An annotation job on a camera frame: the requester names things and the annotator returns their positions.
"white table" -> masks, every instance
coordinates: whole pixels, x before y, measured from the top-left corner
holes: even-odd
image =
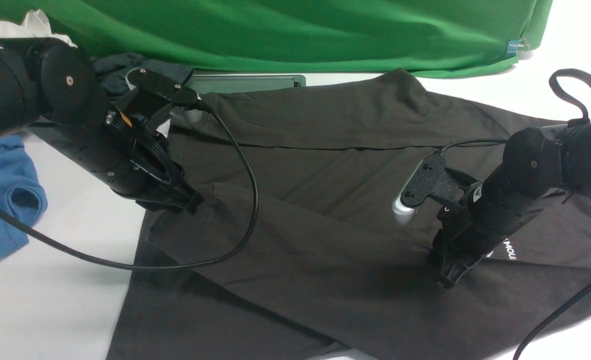
[[[591,73],[591,0],[555,2],[542,46],[527,57],[497,75],[421,82],[429,91],[529,116],[561,121],[579,117],[576,108],[554,96],[548,79],[561,68]],[[377,76],[304,75],[307,86]],[[561,84],[591,111],[591,92],[581,82],[561,80]],[[131,263],[144,210],[113,194],[37,137],[30,135],[25,143],[49,202],[35,228],[85,253]],[[82,262],[32,239],[0,263],[0,360],[105,359],[129,275]],[[357,351],[344,358],[368,359]],[[582,358],[591,359],[591,319],[534,342],[522,356],[524,360]],[[508,360],[510,354],[498,359]]]

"black t-shirt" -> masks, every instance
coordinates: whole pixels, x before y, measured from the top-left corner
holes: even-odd
[[[204,100],[254,170],[256,230],[241,253],[199,275],[134,275],[109,359],[302,359],[344,345],[380,360],[483,359],[515,346],[591,281],[590,199],[545,210],[448,291],[426,267],[439,205],[427,201],[405,227],[390,207],[435,147],[553,121],[430,93],[403,70]],[[252,208],[245,169],[212,116],[171,132],[172,156],[205,202],[195,216],[147,215],[143,239],[159,250],[141,243],[138,257],[165,254],[147,264],[223,255]],[[502,147],[447,154],[451,167],[483,179]],[[183,276],[208,283],[209,296]],[[549,331],[588,316],[591,294]]]

